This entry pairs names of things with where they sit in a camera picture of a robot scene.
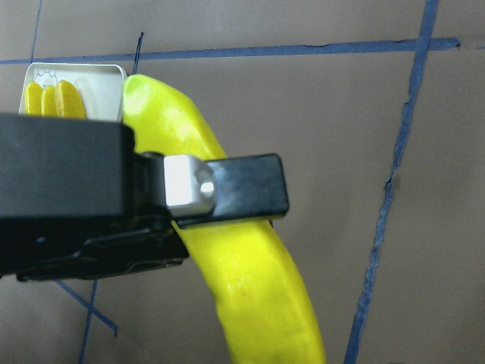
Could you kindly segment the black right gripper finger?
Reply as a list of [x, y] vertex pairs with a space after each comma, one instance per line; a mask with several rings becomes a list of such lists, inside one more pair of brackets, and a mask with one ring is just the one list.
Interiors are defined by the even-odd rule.
[[283, 163], [276, 154], [203, 161], [164, 157], [167, 210], [180, 228], [272, 219], [289, 210]]

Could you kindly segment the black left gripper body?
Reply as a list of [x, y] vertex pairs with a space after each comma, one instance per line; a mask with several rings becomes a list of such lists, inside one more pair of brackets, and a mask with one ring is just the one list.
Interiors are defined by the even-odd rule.
[[1, 116], [1, 273], [96, 279], [180, 265], [163, 158], [120, 123]]

